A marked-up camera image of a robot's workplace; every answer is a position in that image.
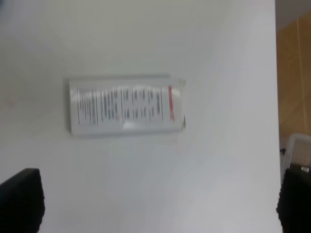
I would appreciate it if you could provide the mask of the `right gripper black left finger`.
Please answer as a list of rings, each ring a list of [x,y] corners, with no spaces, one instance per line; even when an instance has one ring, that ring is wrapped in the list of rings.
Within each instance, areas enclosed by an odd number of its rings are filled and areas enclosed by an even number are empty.
[[[0,231],[37,233],[45,214],[38,168],[26,168],[0,184]]]

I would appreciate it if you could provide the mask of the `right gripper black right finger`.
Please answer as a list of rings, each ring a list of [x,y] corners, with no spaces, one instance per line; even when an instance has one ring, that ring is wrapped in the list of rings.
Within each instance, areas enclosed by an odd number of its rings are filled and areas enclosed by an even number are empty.
[[[284,233],[311,231],[311,168],[292,164],[284,173],[276,208]]]

